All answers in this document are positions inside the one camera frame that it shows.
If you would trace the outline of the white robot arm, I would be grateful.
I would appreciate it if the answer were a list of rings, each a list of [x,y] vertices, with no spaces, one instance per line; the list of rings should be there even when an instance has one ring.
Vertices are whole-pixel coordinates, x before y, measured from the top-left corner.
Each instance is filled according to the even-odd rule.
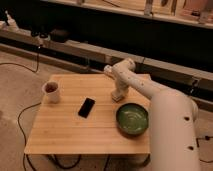
[[[112,98],[119,101],[132,87],[150,100],[152,171],[201,171],[194,128],[197,104],[179,90],[139,77],[134,69],[130,58],[112,66],[116,86]]]

